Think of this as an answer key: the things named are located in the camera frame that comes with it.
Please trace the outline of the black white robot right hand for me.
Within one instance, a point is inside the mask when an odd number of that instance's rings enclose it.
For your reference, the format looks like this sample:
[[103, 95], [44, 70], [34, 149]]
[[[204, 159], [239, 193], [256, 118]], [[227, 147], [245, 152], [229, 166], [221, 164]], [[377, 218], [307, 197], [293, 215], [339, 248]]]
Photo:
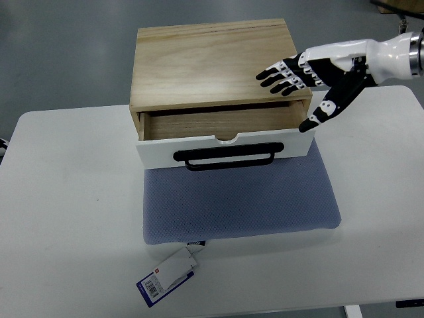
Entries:
[[382, 42], [364, 39], [308, 48], [272, 64], [256, 79], [262, 87], [269, 87], [271, 93], [283, 96], [306, 87], [329, 87], [317, 108], [299, 125], [299, 131], [305, 133], [338, 116], [367, 87], [392, 78], [412, 80], [411, 33]]

